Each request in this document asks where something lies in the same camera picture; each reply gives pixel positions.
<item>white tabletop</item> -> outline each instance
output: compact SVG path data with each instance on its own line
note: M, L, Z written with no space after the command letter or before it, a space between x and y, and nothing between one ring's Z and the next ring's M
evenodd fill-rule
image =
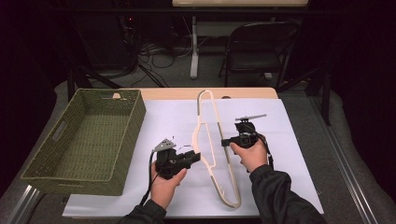
M174 7L306 7L308 0L173 0Z
M191 143L191 135L197 121L196 100L157 100L145 101L147 114L139 134L134 156L129 168L125 188L121 196L71 195L63 216L65 217L123 217L139 204L149 182L149 154L164 138L173 139L176 149ZM210 114L204 102L203 114ZM234 119L244 116L267 114L267 117L253 119L259 133L265 134L269 148L274 155L275 169L287 172L291 179L291 189L311 202L323 213L312 179L306 168L303 155L298 146L290 121L279 99L223 99L217 100L224 137L237 135ZM209 124L214 120L205 117ZM211 133L217 153L218 176L225 194L233 201L233 191L229 184L228 169L220 147L219 133ZM208 143L199 140L200 148L206 158ZM192 150L183 147L180 152ZM196 162L188 171L186 178L177 187L175 197L167 209L167 217L257 217L259 211L251 193L251 182L246 168L230 150L235 178L240 190L242 205L232 209L224 205L212 184L208 171L201 162Z

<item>black jacket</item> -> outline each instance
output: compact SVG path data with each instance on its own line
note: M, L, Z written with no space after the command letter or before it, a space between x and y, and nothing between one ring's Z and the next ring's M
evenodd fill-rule
M291 179L284 172L274 171L263 165L250 174L254 201L264 224L322 224L322 215L307 200L290 190ZM136 206L120 224L163 223L166 211L149 200L144 206Z

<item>person's right hand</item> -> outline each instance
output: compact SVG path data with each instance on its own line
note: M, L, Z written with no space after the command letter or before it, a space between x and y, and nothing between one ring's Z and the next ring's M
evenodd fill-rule
M241 157L241 163L249 172L253 172L264 164L268 164L267 149L261 139L250 148L240 147L233 142L230 143L230 147L236 155Z

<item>chair seat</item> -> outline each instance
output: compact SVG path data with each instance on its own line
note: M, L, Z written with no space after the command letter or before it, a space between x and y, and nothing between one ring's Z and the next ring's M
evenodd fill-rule
M233 52L228 58L227 64L234 71L260 71L276 72L282 62L274 52Z

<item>basket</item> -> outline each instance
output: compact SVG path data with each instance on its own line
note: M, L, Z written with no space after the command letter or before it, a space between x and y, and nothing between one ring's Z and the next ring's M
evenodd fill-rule
M145 114L138 90L77 90L21 179L47 193L121 195Z

